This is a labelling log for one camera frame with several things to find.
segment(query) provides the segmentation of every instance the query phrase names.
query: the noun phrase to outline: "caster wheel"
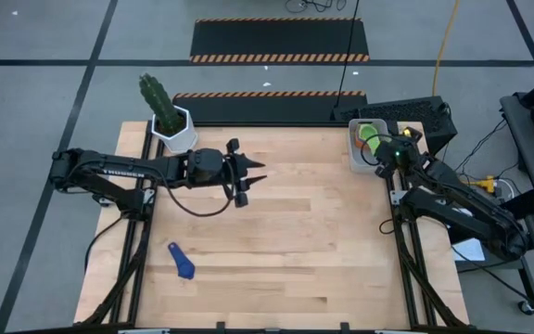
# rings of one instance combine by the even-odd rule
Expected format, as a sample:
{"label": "caster wheel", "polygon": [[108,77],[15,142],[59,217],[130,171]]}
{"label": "caster wheel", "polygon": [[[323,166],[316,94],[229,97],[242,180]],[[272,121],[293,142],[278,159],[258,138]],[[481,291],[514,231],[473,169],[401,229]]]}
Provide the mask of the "caster wheel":
{"label": "caster wheel", "polygon": [[527,301],[519,302],[518,309],[525,315],[534,315],[534,308],[532,308]]}

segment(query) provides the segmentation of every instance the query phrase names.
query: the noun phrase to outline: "white pot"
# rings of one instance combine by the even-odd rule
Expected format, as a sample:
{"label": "white pot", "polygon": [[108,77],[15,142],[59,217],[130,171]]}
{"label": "white pot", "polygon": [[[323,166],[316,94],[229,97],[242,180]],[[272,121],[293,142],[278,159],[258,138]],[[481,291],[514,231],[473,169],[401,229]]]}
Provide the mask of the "white pot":
{"label": "white pot", "polygon": [[152,134],[163,141],[171,153],[185,153],[187,150],[195,146],[198,136],[197,132],[195,131],[193,121],[191,120],[189,110],[180,108],[178,106],[174,106],[174,108],[186,118],[186,127],[176,135],[163,135],[156,129],[156,115],[154,115],[152,118]]}

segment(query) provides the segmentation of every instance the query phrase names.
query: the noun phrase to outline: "yellow cable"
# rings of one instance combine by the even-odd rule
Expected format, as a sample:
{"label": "yellow cable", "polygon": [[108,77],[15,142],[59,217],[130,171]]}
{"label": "yellow cable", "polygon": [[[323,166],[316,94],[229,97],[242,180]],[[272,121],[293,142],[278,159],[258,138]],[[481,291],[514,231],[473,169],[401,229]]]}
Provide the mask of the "yellow cable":
{"label": "yellow cable", "polygon": [[434,83],[432,83],[432,96],[436,95],[436,81],[438,80],[438,69],[440,68],[440,60],[442,59],[442,54],[444,53],[444,46],[446,44],[446,40],[449,39],[449,33],[451,32],[452,23],[454,22],[454,18],[456,17],[456,12],[459,10],[460,3],[461,0],[454,1],[451,19],[449,19],[449,25],[446,27],[444,39],[442,40],[442,45],[440,46],[440,51],[438,52],[438,58],[436,58],[436,68],[434,69]]}

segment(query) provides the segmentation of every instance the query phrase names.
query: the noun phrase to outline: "wooden table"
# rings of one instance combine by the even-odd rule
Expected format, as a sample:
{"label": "wooden table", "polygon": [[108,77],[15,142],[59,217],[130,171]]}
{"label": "wooden table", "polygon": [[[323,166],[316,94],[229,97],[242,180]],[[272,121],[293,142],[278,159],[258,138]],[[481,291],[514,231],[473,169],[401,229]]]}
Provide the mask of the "wooden table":
{"label": "wooden table", "polygon": [[[145,129],[145,122],[125,122],[116,154],[138,158]],[[269,177],[250,189],[247,207],[233,205],[212,218],[188,215],[164,188],[159,191],[138,327],[215,328],[218,321],[228,328],[335,329],[340,322],[352,329],[409,327],[395,238],[378,231],[390,218],[386,185],[373,174],[350,172],[345,129],[197,130],[198,148],[224,151],[230,138],[239,138],[241,152],[267,165],[251,175]],[[112,179],[134,186],[133,179]],[[220,187],[178,189],[175,195],[197,212],[224,202]],[[118,216],[115,208],[102,209],[97,230]],[[467,322],[445,228],[426,219],[418,225],[432,286]],[[114,284],[125,230],[126,224],[118,225],[95,244],[76,321],[91,314]],[[176,275],[167,250],[173,241],[196,265],[193,280]],[[130,295],[128,288],[125,301]],[[423,307],[418,313],[425,323]]]}

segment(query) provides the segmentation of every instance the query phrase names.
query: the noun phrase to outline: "black and orange striped mat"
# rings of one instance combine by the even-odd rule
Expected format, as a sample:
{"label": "black and orange striped mat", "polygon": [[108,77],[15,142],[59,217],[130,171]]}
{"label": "black and orange striped mat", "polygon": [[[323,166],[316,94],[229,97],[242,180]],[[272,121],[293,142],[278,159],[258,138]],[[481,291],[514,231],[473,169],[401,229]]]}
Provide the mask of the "black and orange striped mat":
{"label": "black and orange striped mat", "polygon": [[[195,125],[289,125],[333,121],[337,95],[337,91],[180,93],[172,102],[188,109]],[[366,103],[363,91],[342,91],[339,97],[341,108]]]}
{"label": "black and orange striped mat", "polygon": [[368,60],[363,22],[344,18],[198,19],[190,60],[208,64],[343,64]]}

